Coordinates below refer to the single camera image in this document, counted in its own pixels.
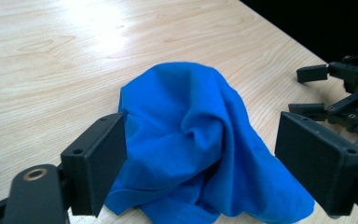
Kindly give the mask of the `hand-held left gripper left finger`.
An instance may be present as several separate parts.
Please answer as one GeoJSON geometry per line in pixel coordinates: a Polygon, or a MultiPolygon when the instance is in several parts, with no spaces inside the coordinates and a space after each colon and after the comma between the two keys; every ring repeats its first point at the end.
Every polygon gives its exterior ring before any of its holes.
{"type": "Polygon", "coordinates": [[[61,154],[65,176],[74,182],[71,204],[75,216],[95,216],[127,159],[121,113],[97,119],[61,154]]]}

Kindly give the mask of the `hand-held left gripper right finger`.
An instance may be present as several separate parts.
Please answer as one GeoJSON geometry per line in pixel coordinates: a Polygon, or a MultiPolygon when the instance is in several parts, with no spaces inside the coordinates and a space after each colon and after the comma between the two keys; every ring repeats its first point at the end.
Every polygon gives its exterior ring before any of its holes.
{"type": "Polygon", "coordinates": [[[282,112],[276,157],[329,216],[358,205],[358,146],[312,119],[282,112]]]}

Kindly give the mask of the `blue cloth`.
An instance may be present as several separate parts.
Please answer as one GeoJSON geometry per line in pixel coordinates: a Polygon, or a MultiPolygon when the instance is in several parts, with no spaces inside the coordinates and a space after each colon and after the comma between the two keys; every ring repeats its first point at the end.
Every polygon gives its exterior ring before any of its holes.
{"type": "Polygon", "coordinates": [[[310,194],[251,126],[242,99],[212,67],[162,63],[120,91],[128,158],[105,201],[153,224],[213,224],[246,213],[292,224],[310,194]]]}

